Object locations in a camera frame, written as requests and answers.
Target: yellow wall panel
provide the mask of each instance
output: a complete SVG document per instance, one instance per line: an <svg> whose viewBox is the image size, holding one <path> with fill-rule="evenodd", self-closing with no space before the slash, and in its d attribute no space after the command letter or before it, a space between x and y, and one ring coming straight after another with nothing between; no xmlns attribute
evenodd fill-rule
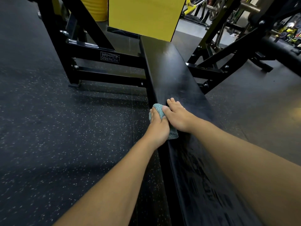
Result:
<svg viewBox="0 0 301 226"><path fill-rule="evenodd" d="M185 0L109 0L109 26L171 41Z"/></svg>

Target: teal towel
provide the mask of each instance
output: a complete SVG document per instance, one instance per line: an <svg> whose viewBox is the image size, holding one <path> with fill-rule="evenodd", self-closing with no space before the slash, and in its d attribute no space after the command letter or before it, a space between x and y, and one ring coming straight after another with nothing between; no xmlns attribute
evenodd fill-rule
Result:
<svg viewBox="0 0 301 226"><path fill-rule="evenodd" d="M162 117L164 117L164 112L162 111L162 106L163 105L161 105L161 104L154 104L153 106L158 111L158 113L160 115L160 118L162 120ZM170 132L169 132L169 136L168 136L167 139L168 140L177 139L179 137L178 131L170 123L169 123L169 129L170 129Z"/></svg>

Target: forearm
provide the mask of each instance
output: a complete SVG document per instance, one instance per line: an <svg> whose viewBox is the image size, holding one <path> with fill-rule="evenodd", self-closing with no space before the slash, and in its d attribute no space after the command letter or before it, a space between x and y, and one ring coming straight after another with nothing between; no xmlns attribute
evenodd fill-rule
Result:
<svg viewBox="0 0 301 226"><path fill-rule="evenodd" d="M202 119L195 119L191 127L191 133L266 224L299 224L300 166Z"/></svg>
<svg viewBox="0 0 301 226"><path fill-rule="evenodd" d="M55 225L128 225L153 152L139 140Z"/></svg>

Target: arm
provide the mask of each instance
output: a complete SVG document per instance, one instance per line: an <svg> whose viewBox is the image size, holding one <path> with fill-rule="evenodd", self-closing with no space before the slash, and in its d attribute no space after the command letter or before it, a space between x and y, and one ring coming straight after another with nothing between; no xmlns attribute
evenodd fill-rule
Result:
<svg viewBox="0 0 301 226"><path fill-rule="evenodd" d="M145 135L55 226L129 224L148 161L169 134L167 118L161 120L155 108L151 114Z"/></svg>
<svg viewBox="0 0 301 226"><path fill-rule="evenodd" d="M300 224L300 166L197 118L173 98L167 103L170 123L197 137L265 224Z"/></svg>

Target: hand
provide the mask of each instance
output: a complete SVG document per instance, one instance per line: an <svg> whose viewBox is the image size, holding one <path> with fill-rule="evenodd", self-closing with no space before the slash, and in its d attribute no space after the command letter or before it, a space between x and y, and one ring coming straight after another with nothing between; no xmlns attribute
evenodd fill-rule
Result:
<svg viewBox="0 0 301 226"><path fill-rule="evenodd" d="M179 131L191 133L192 125L197 117L188 112L181 103L176 102L174 98L167 99L167 104L169 108L164 105L162 110L172 126Z"/></svg>
<svg viewBox="0 0 301 226"><path fill-rule="evenodd" d="M158 111L154 107L150 110L150 114L150 125L142 138L148 142L147 144L151 146L152 150L156 150L167 140L169 124L166 116L161 120Z"/></svg>

